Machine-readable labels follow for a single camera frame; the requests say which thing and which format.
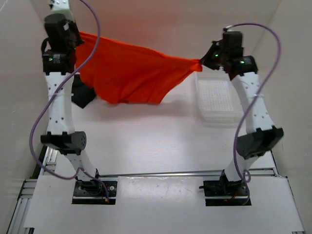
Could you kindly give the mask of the black t shirt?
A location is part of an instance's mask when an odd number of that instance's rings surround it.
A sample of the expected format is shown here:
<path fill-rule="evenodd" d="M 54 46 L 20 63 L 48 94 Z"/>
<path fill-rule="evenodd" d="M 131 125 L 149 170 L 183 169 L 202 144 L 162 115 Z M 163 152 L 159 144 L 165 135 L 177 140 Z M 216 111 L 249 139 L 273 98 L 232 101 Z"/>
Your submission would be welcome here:
<path fill-rule="evenodd" d="M 94 88 L 89 88 L 85 85 L 81 81 L 80 74 L 74 75 L 71 93 L 71 102 L 81 109 L 85 108 L 96 97 Z"/>

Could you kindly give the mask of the white plastic basket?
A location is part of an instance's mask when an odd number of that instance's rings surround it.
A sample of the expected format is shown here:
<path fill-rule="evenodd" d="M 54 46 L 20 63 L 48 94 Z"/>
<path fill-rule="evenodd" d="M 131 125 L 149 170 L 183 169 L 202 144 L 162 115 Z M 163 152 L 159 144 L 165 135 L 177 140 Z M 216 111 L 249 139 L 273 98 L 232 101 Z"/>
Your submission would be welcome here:
<path fill-rule="evenodd" d="M 236 128 L 242 108 L 235 88 L 223 71 L 203 68 L 195 73 L 197 104 L 203 121 L 212 127 Z"/>

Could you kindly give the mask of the orange garment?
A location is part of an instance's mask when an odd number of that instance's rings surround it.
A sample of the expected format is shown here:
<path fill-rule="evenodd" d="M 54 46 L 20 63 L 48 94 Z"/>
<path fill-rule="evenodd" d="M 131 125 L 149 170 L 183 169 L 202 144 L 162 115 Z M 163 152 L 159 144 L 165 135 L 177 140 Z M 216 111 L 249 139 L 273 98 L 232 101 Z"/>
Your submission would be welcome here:
<path fill-rule="evenodd" d="M 201 72 L 198 59 L 169 56 L 153 49 L 81 32 L 84 44 L 76 49 L 76 65 L 83 84 L 110 104 L 160 104 L 193 72 Z"/>

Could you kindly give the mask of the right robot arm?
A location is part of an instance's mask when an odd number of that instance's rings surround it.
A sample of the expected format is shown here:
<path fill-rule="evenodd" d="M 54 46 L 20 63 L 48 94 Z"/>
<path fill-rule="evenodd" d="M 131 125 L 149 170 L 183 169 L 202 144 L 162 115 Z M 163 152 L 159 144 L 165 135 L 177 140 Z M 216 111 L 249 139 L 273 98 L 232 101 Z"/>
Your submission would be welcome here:
<path fill-rule="evenodd" d="M 244 112 L 238 127 L 246 126 L 246 134 L 234 137 L 234 158 L 222 173 L 222 180 L 238 183 L 251 165 L 270 151 L 283 137 L 267 111 L 259 88 L 258 67 L 252 56 L 243 54 L 243 34 L 225 31 L 222 39 L 213 41 L 200 63 L 212 70 L 223 69 L 238 94 Z"/>

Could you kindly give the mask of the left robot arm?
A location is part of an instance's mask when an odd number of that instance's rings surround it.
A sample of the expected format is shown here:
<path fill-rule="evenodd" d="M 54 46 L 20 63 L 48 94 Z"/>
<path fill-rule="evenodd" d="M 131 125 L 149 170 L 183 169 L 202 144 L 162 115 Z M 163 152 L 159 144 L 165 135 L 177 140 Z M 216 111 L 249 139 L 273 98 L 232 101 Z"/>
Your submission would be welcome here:
<path fill-rule="evenodd" d="M 83 44 L 67 0 L 51 0 L 51 13 L 44 18 L 48 38 L 42 43 L 43 72 L 48 87 L 49 120 L 46 134 L 40 137 L 44 145 L 65 156 L 76 171 L 75 180 L 91 183 L 97 169 L 90 162 L 86 134 L 75 131 L 72 117 L 72 84 L 74 81 L 76 48 Z"/>

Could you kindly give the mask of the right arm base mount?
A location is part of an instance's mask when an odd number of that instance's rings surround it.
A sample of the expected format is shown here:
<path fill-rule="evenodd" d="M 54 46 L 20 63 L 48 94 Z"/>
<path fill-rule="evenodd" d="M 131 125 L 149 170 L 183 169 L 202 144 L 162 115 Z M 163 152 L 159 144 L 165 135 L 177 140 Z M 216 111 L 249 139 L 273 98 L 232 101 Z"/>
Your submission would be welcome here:
<path fill-rule="evenodd" d="M 223 183 L 223 180 L 204 180 L 199 189 L 204 192 L 207 207 L 251 206 L 243 182 Z"/>

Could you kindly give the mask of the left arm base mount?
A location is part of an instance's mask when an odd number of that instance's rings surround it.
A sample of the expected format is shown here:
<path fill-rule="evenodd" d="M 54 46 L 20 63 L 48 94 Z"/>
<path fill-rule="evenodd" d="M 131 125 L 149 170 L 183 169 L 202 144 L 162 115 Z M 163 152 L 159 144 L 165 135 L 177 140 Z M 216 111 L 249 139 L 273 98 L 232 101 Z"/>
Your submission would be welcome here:
<path fill-rule="evenodd" d="M 117 198 L 117 177 L 101 177 L 106 190 L 97 181 L 76 180 L 72 204 L 79 205 L 115 205 Z"/>

